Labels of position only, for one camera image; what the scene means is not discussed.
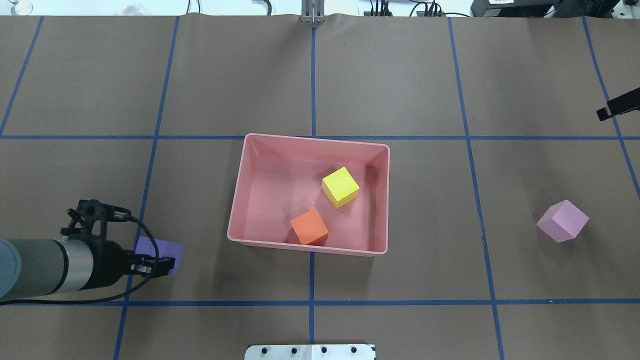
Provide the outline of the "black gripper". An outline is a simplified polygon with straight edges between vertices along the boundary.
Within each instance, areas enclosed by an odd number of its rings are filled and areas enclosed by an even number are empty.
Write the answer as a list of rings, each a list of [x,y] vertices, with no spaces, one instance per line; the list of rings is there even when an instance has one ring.
[[[134,256],[133,250],[110,240],[91,240],[87,245],[93,256],[93,269],[87,281],[89,290],[110,287],[130,270],[132,275],[144,277],[169,276],[177,265],[173,257]]]

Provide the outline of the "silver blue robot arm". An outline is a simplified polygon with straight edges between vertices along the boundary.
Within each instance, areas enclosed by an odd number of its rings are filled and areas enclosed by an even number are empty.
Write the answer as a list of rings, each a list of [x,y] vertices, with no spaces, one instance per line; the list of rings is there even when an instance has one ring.
[[[113,241],[93,249],[79,239],[2,239],[1,302],[110,287],[124,276],[164,277],[178,270],[181,253],[142,239],[142,252]]]

